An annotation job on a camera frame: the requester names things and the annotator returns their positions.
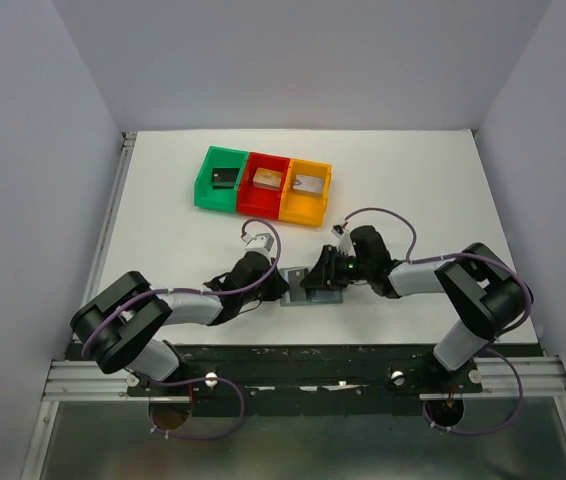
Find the sage green card holder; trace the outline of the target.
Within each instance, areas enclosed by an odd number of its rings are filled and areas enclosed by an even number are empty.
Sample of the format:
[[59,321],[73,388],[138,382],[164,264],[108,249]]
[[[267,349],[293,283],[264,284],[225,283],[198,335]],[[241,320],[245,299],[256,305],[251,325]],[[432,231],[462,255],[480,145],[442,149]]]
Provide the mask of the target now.
[[302,288],[300,283],[309,273],[307,267],[284,268],[280,270],[280,273],[289,285],[289,290],[280,299],[281,307],[343,303],[343,295],[339,291]]

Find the black credit card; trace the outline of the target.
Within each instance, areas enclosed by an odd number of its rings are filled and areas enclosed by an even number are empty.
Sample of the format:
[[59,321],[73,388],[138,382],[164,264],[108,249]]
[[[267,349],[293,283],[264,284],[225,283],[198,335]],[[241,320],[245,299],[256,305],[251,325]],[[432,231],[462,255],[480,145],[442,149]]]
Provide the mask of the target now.
[[287,282],[289,284],[288,293],[292,303],[305,302],[308,299],[307,290],[301,286],[307,273],[307,268],[295,268],[287,272]]

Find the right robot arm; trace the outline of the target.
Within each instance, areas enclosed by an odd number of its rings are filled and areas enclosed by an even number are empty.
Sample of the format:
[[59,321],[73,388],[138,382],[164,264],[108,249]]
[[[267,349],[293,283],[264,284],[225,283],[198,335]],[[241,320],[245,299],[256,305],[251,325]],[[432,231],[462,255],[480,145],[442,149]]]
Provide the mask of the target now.
[[482,243],[459,253],[409,261],[393,258],[381,234],[370,225],[352,231],[338,226],[336,233],[351,246],[344,250],[325,245],[300,282],[302,288],[342,291],[365,282],[388,299],[444,294],[456,311],[458,320],[417,371],[419,386],[442,387],[530,314],[533,294],[528,285]]

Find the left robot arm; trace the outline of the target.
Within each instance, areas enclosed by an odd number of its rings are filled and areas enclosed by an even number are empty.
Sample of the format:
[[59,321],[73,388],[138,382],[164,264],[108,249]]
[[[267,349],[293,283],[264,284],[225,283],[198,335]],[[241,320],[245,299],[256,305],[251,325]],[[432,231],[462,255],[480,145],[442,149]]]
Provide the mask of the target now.
[[273,302],[289,290],[272,260],[248,252],[230,272],[203,290],[154,288],[138,271],[122,275],[74,314],[81,356],[111,374],[128,370],[156,381],[176,379],[181,367],[173,346],[154,338],[165,325],[219,326],[252,302]]

